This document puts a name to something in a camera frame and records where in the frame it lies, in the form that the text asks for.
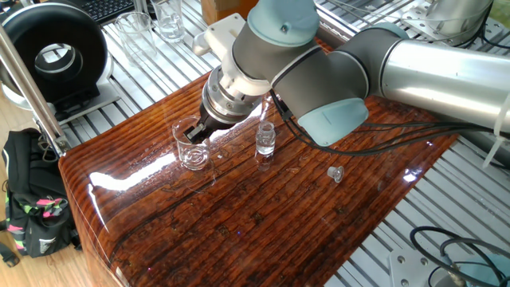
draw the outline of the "wooden floor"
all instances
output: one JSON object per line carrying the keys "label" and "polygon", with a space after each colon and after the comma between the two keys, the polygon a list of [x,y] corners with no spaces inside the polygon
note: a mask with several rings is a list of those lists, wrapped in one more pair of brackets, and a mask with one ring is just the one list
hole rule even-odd
{"label": "wooden floor", "polygon": [[[7,141],[9,131],[35,126],[30,112],[15,107],[0,93],[0,148],[3,148]],[[3,160],[0,160],[0,183],[4,180],[6,169]],[[0,220],[6,218],[5,201],[5,193],[0,191]],[[16,250],[14,241],[7,232],[0,233],[0,242]],[[0,282],[2,287],[91,285],[85,257],[82,252],[74,250],[73,246],[43,258],[23,257],[14,268],[9,268],[0,261]]]}

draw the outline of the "cardboard box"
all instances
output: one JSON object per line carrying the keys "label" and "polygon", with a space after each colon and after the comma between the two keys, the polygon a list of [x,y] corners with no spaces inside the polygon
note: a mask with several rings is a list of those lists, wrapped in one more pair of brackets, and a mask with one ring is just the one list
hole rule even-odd
{"label": "cardboard box", "polygon": [[201,0],[200,2],[202,17],[207,25],[211,25],[234,13],[239,13],[246,19],[258,0]]}

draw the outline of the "light blue joint cap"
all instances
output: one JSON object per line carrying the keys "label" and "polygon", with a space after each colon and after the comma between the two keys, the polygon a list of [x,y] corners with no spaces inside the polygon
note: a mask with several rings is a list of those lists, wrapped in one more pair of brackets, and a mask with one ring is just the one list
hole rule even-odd
{"label": "light blue joint cap", "polygon": [[315,37],[319,15],[313,0],[260,0],[249,12],[248,25],[273,45],[299,47]]}
{"label": "light blue joint cap", "polygon": [[359,98],[340,100],[305,114],[297,123],[322,147],[348,135],[368,118],[365,102]]}
{"label": "light blue joint cap", "polygon": [[370,26],[366,29],[363,29],[362,31],[368,30],[368,29],[384,29],[384,30],[390,31],[391,33],[399,36],[400,38],[402,38],[404,40],[409,39],[409,35],[407,34],[407,32],[404,31],[403,29],[400,29],[400,27],[398,27],[394,23],[379,23],[379,24]]}

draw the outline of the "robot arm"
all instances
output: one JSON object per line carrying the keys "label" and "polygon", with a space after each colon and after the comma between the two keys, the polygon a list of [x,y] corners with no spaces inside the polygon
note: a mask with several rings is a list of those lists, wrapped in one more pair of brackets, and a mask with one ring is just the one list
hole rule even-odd
{"label": "robot arm", "polygon": [[[260,0],[247,23],[235,14],[195,38],[196,53],[212,49],[222,66],[204,88],[190,140],[243,121],[271,88],[321,146],[368,117],[368,95],[494,127],[510,91],[506,57],[411,41],[391,24],[326,55],[313,40],[318,27],[313,0]],[[509,116],[501,130],[510,132]]]}

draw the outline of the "keyboard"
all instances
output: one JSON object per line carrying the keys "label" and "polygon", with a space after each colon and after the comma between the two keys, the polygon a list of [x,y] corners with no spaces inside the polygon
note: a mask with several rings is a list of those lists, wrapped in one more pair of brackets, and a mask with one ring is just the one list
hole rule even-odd
{"label": "keyboard", "polygon": [[69,0],[96,21],[103,24],[115,19],[122,13],[134,10],[133,0]]}

